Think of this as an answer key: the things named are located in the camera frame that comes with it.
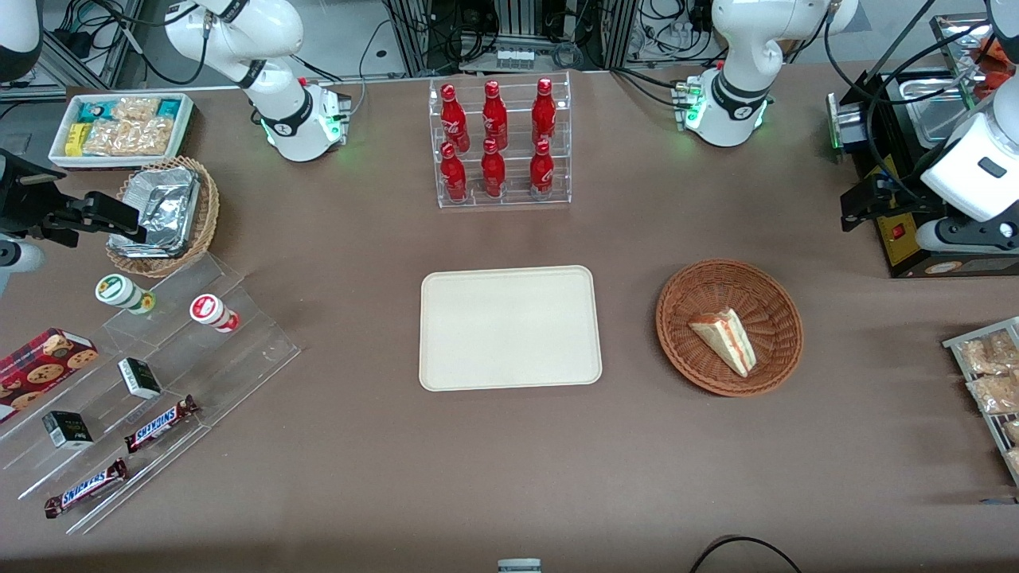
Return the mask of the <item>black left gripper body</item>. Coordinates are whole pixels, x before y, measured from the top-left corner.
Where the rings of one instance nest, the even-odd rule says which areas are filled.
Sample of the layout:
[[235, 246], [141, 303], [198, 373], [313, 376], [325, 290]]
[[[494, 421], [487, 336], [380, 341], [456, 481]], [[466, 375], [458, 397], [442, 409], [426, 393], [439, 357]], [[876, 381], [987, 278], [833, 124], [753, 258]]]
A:
[[841, 195], [843, 232], [851, 232], [869, 220], [908, 213], [943, 216], [946, 204], [935, 193], [903, 189], [891, 177], [864, 177]]

